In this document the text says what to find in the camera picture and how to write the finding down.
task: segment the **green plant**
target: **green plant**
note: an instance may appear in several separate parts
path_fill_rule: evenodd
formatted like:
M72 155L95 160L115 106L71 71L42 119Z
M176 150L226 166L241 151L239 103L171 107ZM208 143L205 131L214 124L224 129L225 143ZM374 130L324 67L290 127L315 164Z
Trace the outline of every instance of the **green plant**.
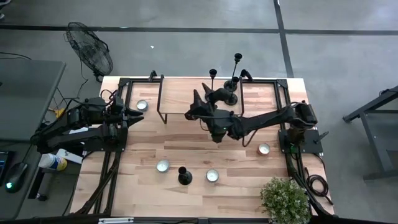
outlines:
M308 223L308 197L293 180L273 178L261 189L262 206L278 224Z

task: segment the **white container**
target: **white container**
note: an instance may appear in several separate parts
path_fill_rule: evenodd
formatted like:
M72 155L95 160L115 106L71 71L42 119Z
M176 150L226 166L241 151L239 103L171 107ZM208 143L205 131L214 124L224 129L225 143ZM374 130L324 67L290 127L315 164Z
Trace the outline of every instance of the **white container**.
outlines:
M39 162L39 167L57 171L64 170L67 165L68 162L66 159L53 154L43 154Z

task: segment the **gray desk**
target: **gray desk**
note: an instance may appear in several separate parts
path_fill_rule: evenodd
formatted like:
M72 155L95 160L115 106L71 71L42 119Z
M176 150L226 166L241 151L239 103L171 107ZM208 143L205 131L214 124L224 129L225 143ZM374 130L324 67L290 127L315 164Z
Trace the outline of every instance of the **gray desk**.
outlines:
M16 218L28 193L40 154L29 139L42 122L62 77L65 64L38 60L0 60L0 150L14 151L11 165L28 164L23 187L17 193L0 188L0 220Z

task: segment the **gray floor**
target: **gray floor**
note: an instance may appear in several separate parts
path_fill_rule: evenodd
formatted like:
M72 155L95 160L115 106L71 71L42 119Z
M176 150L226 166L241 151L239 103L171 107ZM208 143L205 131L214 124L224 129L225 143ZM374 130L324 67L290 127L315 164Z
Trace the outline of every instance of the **gray floor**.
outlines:
M395 0L280 0L286 29L397 30ZM4 8L7 23L89 26L199 27L277 29L272 0L13 0ZM77 94L80 62L64 41L64 32L0 30L0 51L37 60L67 63L60 83L65 96ZM210 68L230 76L233 54L244 55L239 69L255 77L286 77L279 34L178 32L98 32L109 45L111 75L202 76ZM362 124L343 122L344 114L397 85L398 36L288 35L294 76L304 78L310 102L320 121L326 173L337 215L345 218L398 222L398 179L363 182L377 171ZM90 81L81 97L98 95ZM57 177L50 200L27 200L20 218L60 215L75 176Z

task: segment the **wooden table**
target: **wooden table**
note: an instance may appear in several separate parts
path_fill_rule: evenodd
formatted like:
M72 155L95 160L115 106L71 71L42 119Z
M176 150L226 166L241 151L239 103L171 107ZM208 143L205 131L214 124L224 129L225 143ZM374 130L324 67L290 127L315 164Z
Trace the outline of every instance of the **wooden table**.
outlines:
M105 77L101 90L117 89L119 78ZM183 82L195 78L180 79ZM308 101L303 79L288 78L287 82L291 101ZM144 120L129 128L126 151L122 153L119 166L112 216L269 217L267 213L261 213L264 208L261 207L260 189L273 177L288 178L285 157L279 149L279 126L259 130L248 147L242 147L241 141L227 136L222 143L216 144L211 141L209 133L200 128L199 121L187 121L182 114L170 114L167 124L164 124L156 112L158 92L158 83L135 83L132 88L131 108L135 108L138 100L146 100L149 110L144 113ZM245 116L276 109L273 86L245 83L243 92ZM179 94L193 99L193 90ZM270 145L271 153L259 156L256 149L264 142ZM71 212L81 208L98 186L103 157L103 152L94 152L84 160ZM162 159L170 161L170 170L166 174L157 172L155 168ZM311 174L326 178L322 163L314 155L304 154L303 164ZM180 166L187 167L193 174L193 181L188 186L180 185L177 180ZM220 174L215 184L205 179L206 171L211 168ZM108 190L104 192L103 206ZM317 199L333 213L333 207L326 199Z

